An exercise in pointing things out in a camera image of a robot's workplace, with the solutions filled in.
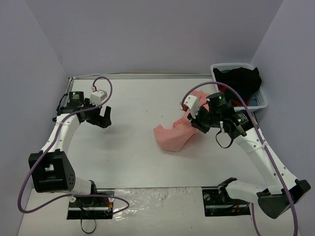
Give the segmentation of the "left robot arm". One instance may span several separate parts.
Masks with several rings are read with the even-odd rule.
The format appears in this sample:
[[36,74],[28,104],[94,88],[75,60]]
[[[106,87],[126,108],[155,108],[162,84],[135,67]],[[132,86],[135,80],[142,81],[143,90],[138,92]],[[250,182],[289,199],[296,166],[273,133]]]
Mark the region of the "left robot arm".
[[64,107],[57,109],[55,127],[49,140],[38,153],[29,156],[32,181],[38,193],[63,192],[81,195],[81,200],[89,206],[99,200],[92,180],[81,179],[68,159],[67,153],[75,131],[81,123],[87,122],[101,128],[111,125],[111,107],[101,115],[102,103],[107,98],[104,90],[94,90],[89,98],[82,91],[69,93]]

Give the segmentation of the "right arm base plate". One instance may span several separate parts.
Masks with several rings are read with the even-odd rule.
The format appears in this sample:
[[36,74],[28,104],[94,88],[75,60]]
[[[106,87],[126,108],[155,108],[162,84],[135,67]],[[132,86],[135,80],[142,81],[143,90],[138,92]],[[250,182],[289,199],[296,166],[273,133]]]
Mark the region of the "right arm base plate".
[[205,217],[250,215],[250,203],[243,200],[227,200],[219,196],[217,187],[202,187]]

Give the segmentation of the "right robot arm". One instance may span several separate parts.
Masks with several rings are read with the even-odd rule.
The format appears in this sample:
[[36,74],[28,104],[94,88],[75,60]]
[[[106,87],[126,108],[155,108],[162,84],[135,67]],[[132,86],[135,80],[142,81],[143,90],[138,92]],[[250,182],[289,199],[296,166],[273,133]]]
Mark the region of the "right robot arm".
[[310,190],[306,180],[299,180],[277,157],[264,140],[261,130],[253,125],[246,110],[236,111],[226,102],[222,92],[207,96],[206,105],[189,95],[184,100],[189,110],[188,119],[192,127],[203,133],[218,128],[219,134],[227,134],[231,143],[237,144],[249,157],[262,175],[265,184],[254,185],[230,177],[218,185],[219,199],[224,203],[242,200],[257,203],[270,218],[276,219],[298,203]]

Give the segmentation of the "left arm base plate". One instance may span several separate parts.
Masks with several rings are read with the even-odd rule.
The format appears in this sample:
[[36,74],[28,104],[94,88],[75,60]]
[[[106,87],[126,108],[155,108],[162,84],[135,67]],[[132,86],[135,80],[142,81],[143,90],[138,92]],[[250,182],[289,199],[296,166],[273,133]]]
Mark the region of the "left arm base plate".
[[70,197],[67,220],[104,220],[113,218],[114,200],[100,197]]

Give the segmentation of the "pink t shirt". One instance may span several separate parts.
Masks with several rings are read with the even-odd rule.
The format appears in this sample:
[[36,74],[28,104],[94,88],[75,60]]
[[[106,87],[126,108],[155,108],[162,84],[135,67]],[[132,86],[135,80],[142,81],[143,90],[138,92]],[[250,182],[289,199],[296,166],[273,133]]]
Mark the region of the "pink t shirt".
[[187,110],[170,129],[163,128],[162,125],[153,129],[155,141],[161,150],[179,152],[194,135],[200,133],[198,129],[191,126],[187,118],[189,112],[190,110]]

